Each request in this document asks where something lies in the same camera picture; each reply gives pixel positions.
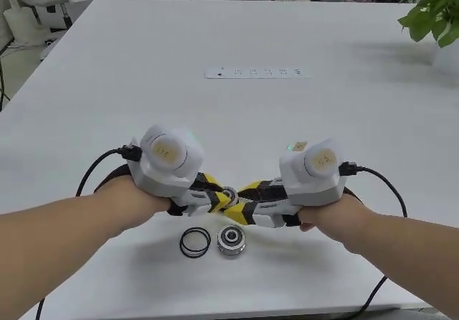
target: power strip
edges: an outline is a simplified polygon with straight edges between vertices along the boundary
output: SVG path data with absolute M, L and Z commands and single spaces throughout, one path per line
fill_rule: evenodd
M 304 67 L 210 67 L 205 78 L 309 78 Z

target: white table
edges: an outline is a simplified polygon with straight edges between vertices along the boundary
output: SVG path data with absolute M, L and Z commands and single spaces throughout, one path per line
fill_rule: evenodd
M 94 1 L 0 115 L 1 211 L 72 196 L 98 155 L 161 122 L 188 125 L 206 151 L 203 170 L 234 187 L 276 177 L 288 143 L 333 136 L 349 160 L 387 175 L 411 216 L 458 226 L 459 89 L 430 67 L 433 42 L 402 32 L 397 18 L 408 9 Z M 305 65 L 312 78 L 204 79 L 219 65 Z M 121 163 L 103 162 L 85 191 Z M 400 214 L 374 177 L 349 186 L 372 209 Z M 215 235 L 228 221 L 159 215 L 124 233 L 47 298 L 43 320 L 350 311 L 382 276 L 297 228 L 248 227 L 236 260 L 215 245 L 197 260 L 181 255 L 186 228 Z M 372 307 L 422 305 L 388 282 Z

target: floor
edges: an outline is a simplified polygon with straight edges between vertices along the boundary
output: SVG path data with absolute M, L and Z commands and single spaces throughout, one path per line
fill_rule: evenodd
M 33 47 L 27 50 L 8 49 L 1 57 L 4 71 L 5 93 L 13 98 L 29 76 L 40 64 L 39 55 L 44 47 Z

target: white device housing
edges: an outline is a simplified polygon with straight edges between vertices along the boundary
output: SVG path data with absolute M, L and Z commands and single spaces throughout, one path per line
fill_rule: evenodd
M 141 139 L 142 157 L 128 161 L 136 185 L 158 197 L 180 197 L 196 179 L 204 150 L 190 130 L 151 127 Z
M 294 205 L 320 206 L 338 201 L 346 177 L 340 177 L 341 152 L 333 139 L 289 146 L 279 161 L 280 175 Z

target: forearm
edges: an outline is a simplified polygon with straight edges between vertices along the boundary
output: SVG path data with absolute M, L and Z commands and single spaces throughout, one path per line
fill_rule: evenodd
M 459 229 L 375 215 L 345 245 L 395 283 L 452 319 L 459 317 Z
M 122 231 L 106 203 L 92 195 L 0 216 L 3 319 L 18 319 Z

